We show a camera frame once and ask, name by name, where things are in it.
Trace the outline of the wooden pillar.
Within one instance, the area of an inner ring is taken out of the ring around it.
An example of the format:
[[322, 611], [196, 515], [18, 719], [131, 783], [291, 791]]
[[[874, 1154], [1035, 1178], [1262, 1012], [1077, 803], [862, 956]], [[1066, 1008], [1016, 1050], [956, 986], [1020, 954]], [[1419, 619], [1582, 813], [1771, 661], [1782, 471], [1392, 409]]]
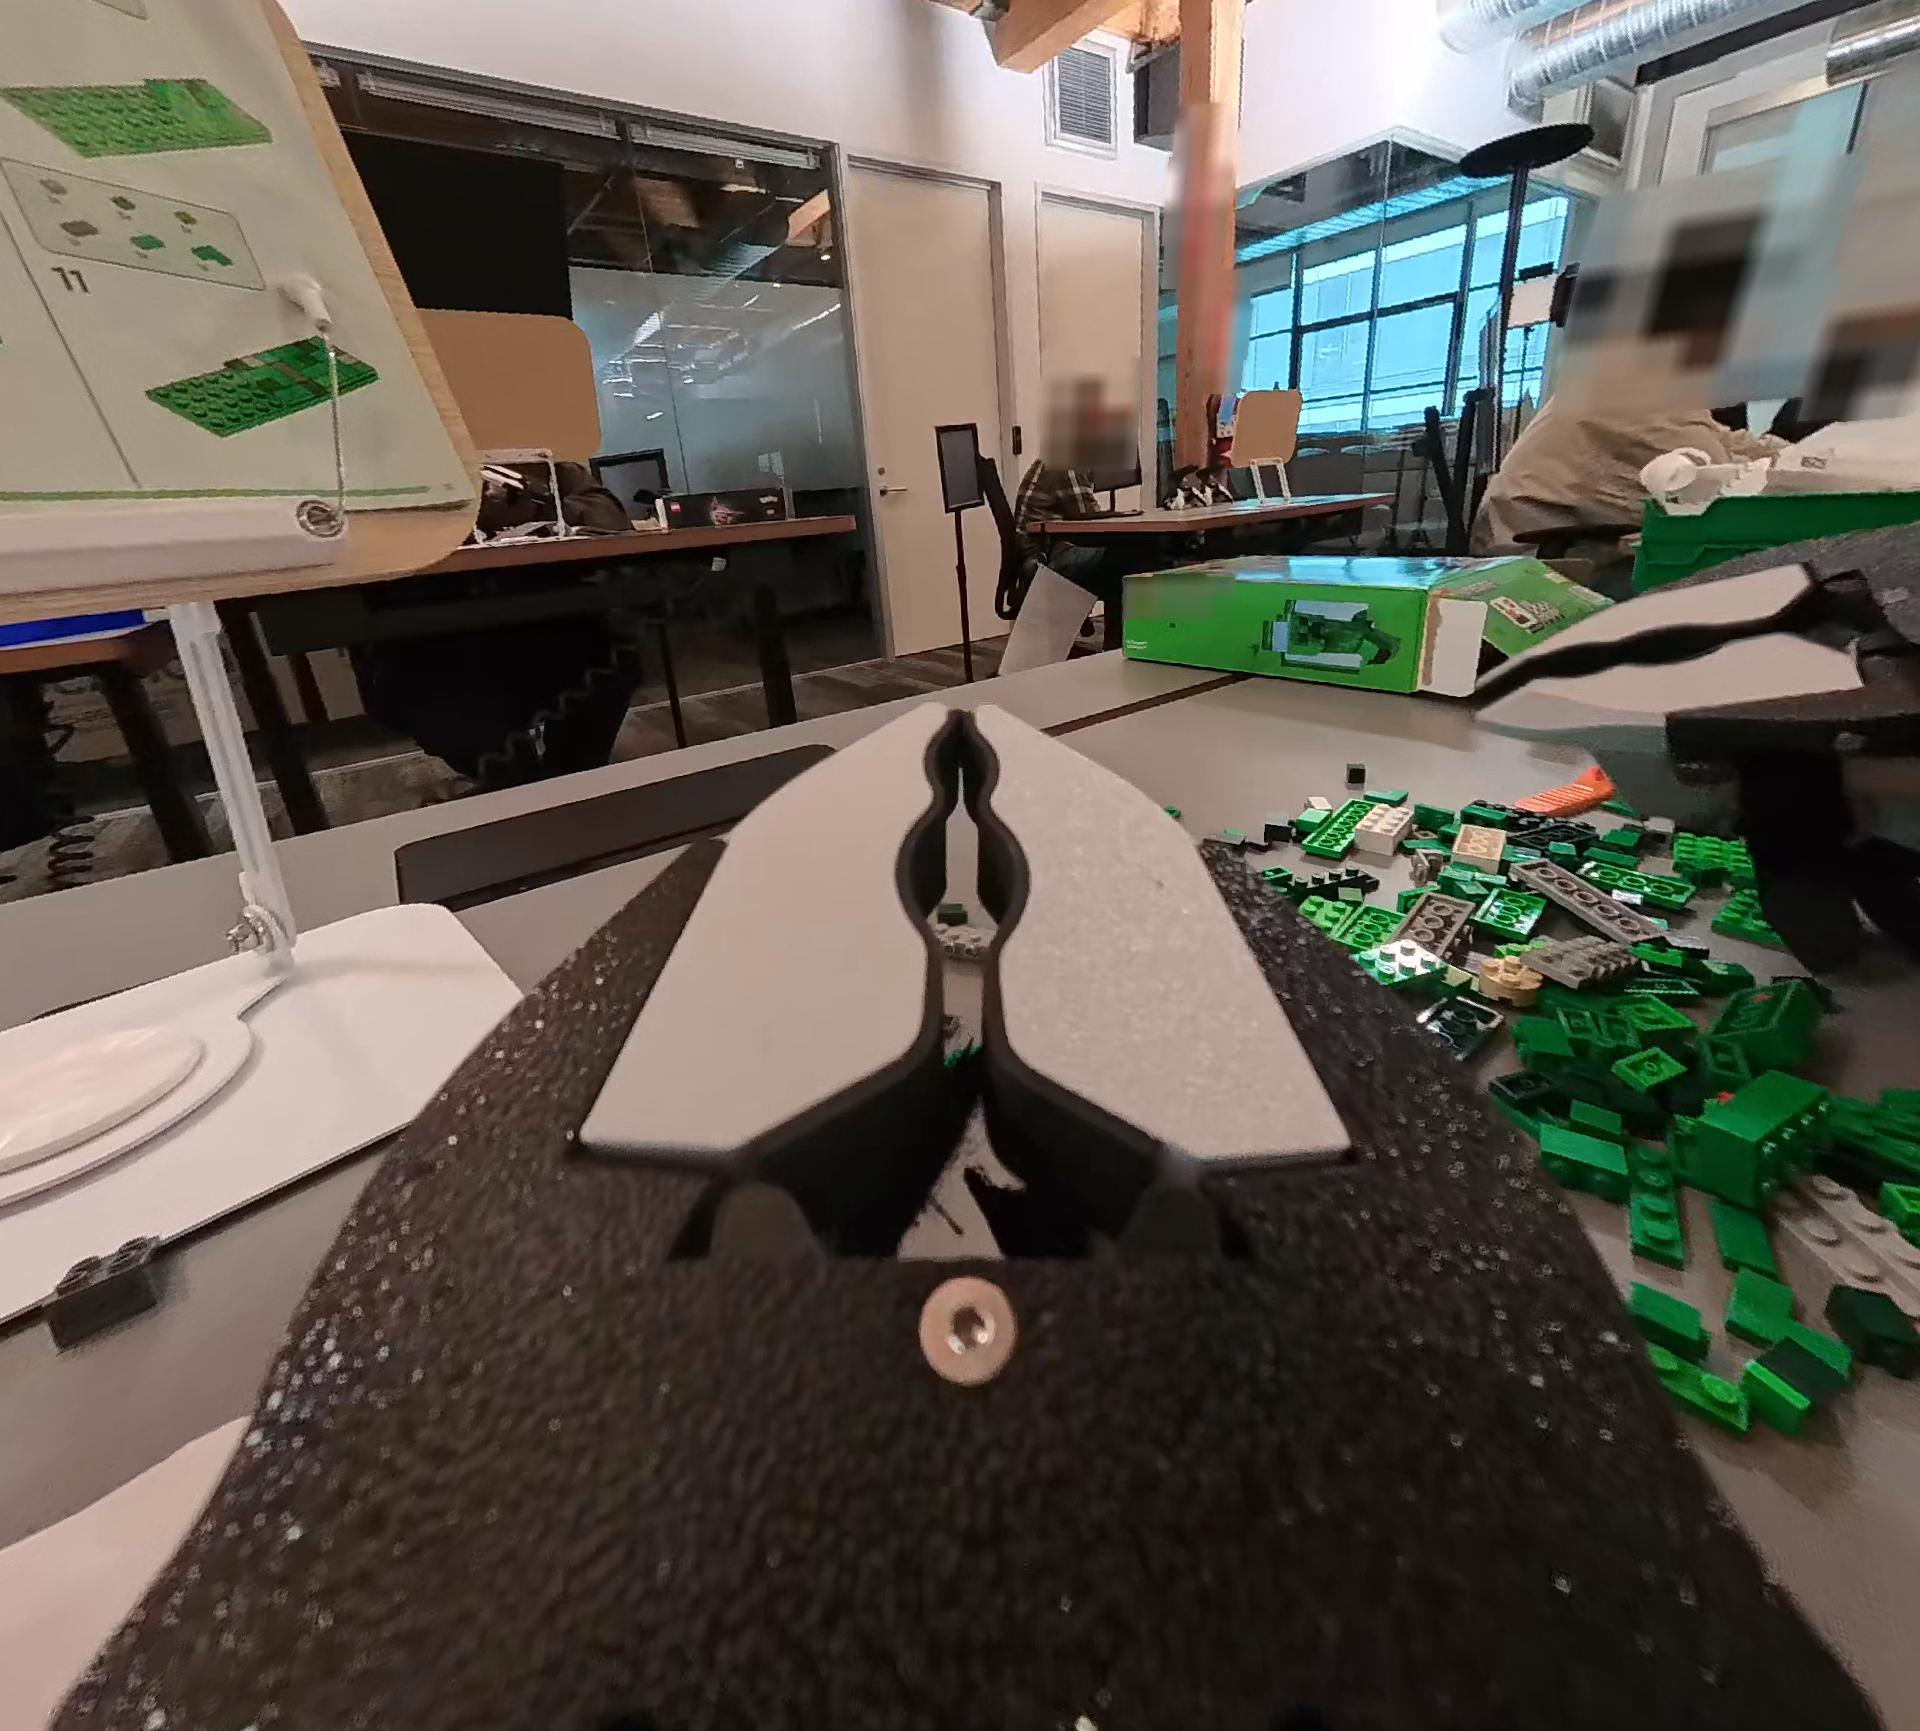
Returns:
[[1227, 385], [1236, 299], [1236, 169], [1245, 0], [1177, 0], [1173, 451], [1212, 457], [1209, 403]]

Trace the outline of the instruction booklet on white stand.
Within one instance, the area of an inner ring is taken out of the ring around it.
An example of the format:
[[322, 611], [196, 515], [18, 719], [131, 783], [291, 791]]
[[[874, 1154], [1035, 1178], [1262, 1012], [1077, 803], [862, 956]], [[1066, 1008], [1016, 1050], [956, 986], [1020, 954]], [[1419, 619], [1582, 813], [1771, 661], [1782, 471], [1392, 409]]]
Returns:
[[4, 507], [4, 625], [160, 617], [237, 864], [235, 956], [4, 1032], [4, 1320], [41, 1310], [80, 1260], [139, 1236], [173, 1244], [392, 1136], [515, 1002], [444, 908], [298, 926], [227, 689], [217, 605], [431, 567], [473, 527], [480, 469], [313, 67], [275, 0], [260, 3], [469, 499], [410, 513], [313, 499]]

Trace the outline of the black wall panel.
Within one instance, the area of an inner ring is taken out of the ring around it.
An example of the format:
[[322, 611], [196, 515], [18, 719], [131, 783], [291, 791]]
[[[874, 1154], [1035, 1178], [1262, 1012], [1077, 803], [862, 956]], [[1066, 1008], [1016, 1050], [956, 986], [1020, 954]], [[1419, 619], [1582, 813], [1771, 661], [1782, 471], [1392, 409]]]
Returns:
[[572, 317], [564, 169], [347, 131], [417, 311]]

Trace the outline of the large window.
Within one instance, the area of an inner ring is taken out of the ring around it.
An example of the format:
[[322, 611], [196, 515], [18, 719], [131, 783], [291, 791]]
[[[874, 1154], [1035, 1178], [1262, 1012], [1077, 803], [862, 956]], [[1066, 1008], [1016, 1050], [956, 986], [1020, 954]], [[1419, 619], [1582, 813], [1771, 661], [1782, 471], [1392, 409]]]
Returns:
[[1236, 257], [1236, 397], [1294, 393], [1307, 439], [1389, 435], [1454, 419], [1493, 385], [1481, 369], [1499, 305], [1499, 191], [1348, 213]]

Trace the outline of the green cardboard toy box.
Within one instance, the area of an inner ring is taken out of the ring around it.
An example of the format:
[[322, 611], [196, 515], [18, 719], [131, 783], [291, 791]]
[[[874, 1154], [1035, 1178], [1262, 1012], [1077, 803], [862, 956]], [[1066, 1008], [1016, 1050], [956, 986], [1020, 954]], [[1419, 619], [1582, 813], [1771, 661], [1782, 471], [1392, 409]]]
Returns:
[[1131, 577], [1131, 663], [1462, 701], [1611, 603], [1526, 557], [1243, 559]]

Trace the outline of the pile of green toy bricks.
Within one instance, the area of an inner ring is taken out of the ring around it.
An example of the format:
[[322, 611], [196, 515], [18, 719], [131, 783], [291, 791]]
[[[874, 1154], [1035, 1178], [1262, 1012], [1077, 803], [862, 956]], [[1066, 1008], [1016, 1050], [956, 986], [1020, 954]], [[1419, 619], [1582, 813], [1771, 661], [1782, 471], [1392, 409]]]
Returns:
[[[1357, 799], [1411, 807], [1401, 852], [1305, 858], [1302, 836]], [[1499, 876], [1452, 862], [1460, 824], [1506, 832]], [[1824, 1174], [1915, 1246], [1915, 1088], [1819, 1084], [1836, 992], [1759, 976], [1713, 946], [1786, 958], [1737, 838], [1681, 832], [1621, 797], [1578, 818], [1527, 818], [1502, 801], [1449, 809], [1349, 787], [1205, 840], [1408, 1004], [1455, 1062], [1506, 1058], [1485, 1082], [1493, 1108], [1551, 1184], [1621, 1218], [1638, 1274], [1626, 1310], [1675, 1408], [1728, 1434], [1791, 1438], [1865, 1374], [1915, 1382], [1918, 1316], [1836, 1284], [1771, 1216], [1784, 1188]], [[1592, 992], [1545, 982], [1519, 1010], [1473, 992], [1481, 956], [1596, 934], [1508, 880], [1529, 860], [1665, 924], [1629, 946], [1640, 976]]]

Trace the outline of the small black stud block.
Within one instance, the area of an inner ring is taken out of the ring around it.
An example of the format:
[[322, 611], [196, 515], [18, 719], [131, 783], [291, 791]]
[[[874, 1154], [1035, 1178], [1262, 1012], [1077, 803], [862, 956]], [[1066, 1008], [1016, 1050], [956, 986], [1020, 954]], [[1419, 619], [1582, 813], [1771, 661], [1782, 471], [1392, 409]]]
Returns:
[[163, 1298], [163, 1246], [139, 1236], [73, 1264], [41, 1304], [54, 1350], [71, 1352], [153, 1312]]

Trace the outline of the brown-top table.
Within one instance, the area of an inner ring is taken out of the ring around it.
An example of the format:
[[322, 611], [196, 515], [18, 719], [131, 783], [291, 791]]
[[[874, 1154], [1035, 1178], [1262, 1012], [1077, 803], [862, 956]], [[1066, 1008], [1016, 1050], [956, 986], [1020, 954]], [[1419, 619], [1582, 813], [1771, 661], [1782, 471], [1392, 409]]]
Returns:
[[1285, 551], [1298, 535], [1327, 531], [1335, 521], [1361, 517], [1393, 503], [1392, 495], [1329, 495], [1282, 501], [1243, 501], [1190, 509], [1157, 509], [1075, 521], [1046, 521], [1030, 537], [1044, 545], [1166, 547], [1171, 551]]
[[[668, 627], [670, 577], [696, 559], [729, 561], [742, 551], [820, 545], [854, 533], [848, 517], [636, 531], [532, 545], [463, 547], [444, 563], [379, 585], [231, 599], [213, 609], [217, 635], [239, 669], [252, 735], [266, 759], [289, 830], [328, 830], [299, 737], [280, 699], [269, 657], [309, 657], [328, 649], [367, 649], [426, 641], [492, 641], [499, 633], [543, 633], [564, 621], [600, 619], [608, 627], [613, 677], [631, 647], [627, 629], [656, 633], [656, 649], [675, 741], [686, 745]], [[99, 689], [135, 783], [171, 862], [211, 854], [208, 832], [179, 783], [173, 751], [139, 689], [169, 649], [156, 625], [124, 635], [35, 641], [4, 651], [4, 739], [40, 739], [37, 759], [55, 751], [46, 731], [41, 689], [91, 679]]]

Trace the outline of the wall air vent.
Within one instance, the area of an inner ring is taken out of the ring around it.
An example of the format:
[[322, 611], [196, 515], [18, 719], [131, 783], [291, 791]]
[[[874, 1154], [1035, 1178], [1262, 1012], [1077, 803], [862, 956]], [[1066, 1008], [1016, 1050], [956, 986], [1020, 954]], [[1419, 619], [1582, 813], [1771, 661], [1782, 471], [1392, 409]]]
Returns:
[[1119, 69], [1112, 49], [1077, 45], [1044, 71], [1046, 143], [1055, 151], [1113, 161]]

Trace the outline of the tan rounded board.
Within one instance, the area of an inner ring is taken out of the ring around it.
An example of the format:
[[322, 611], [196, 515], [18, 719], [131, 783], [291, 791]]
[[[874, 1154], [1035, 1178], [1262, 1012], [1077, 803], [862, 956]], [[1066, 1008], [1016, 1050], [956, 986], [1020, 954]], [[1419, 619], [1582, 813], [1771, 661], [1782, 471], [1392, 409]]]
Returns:
[[569, 319], [421, 309], [417, 321], [476, 453], [578, 465], [600, 455], [591, 351]]

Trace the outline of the white door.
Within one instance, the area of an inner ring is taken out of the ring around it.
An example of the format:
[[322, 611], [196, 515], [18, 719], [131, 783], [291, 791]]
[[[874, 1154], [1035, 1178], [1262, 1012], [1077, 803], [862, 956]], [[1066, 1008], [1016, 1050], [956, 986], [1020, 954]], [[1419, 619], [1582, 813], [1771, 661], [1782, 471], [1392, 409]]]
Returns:
[[1145, 463], [1157, 215], [1042, 193], [1035, 215], [1042, 439], [1104, 481]]
[[889, 655], [958, 645], [961, 609], [993, 633], [996, 541], [965, 513], [969, 597], [960, 599], [938, 429], [1002, 447], [996, 189], [872, 161], [843, 165], [862, 449]]

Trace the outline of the white flat board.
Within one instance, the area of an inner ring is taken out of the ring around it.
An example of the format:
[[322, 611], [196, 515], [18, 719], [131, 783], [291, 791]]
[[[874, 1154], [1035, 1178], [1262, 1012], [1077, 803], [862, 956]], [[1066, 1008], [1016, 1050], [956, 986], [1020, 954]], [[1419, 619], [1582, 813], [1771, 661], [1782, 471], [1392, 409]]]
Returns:
[[2, 1726], [40, 1730], [177, 1552], [246, 1432], [235, 1418], [2, 1552]]

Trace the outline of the grey plate with holes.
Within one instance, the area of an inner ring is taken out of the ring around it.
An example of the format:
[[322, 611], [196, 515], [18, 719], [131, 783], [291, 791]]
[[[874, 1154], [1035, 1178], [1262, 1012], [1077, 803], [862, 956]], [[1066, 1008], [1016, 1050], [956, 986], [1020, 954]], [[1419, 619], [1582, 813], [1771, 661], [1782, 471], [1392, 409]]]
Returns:
[[1549, 860], [1529, 860], [1506, 872], [1506, 878], [1545, 900], [1553, 908], [1570, 914], [1592, 932], [1617, 944], [1642, 944], [1664, 938], [1667, 926], [1651, 920], [1640, 910], [1629, 908], [1588, 880], [1580, 880], [1571, 870]]

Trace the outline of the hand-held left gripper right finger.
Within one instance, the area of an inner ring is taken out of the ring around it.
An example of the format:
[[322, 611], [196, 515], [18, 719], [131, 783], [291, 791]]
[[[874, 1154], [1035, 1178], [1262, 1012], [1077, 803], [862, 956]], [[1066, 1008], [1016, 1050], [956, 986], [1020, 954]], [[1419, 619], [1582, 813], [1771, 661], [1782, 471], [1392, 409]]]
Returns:
[[1087, 1234], [1163, 1192], [1331, 1168], [1352, 1136], [1183, 828], [999, 707], [974, 713], [986, 1128]]

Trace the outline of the black floor lamp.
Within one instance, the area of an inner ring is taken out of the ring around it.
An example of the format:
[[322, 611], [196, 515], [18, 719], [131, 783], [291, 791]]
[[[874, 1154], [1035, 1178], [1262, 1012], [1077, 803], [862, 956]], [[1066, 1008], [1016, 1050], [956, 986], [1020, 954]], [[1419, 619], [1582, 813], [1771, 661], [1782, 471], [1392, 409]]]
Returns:
[[[1592, 129], [1585, 125], [1542, 125], [1506, 135], [1460, 165], [1462, 175], [1479, 181], [1502, 177], [1508, 185], [1493, 305], [1498, 335], [1490, 339], [1485, 363], [1493, 381], [1475, 413], [1475, 429], [1487, 441], [1496, 441], [1508, 425], [1508, 323], [1514, 317], [1519, 275], [1527, 179], [1570, 161], [1590, 141]], [[1529, 557], [1544, 555], [1549, 545], [1567, 551], [1578, 531], [1621, 523], [1621, 507], [1607, 505], [1619, 491], [1619, 481], [1607, 475], [1613, 455], [1604, 451], [1601, 439], [1596, 419], [1580, 417], [1562, 399], [1542, 401], [1526, 431], [1502, 447], [1508, 459], [1485, 473], [1468, 529], [1468, 555]]]

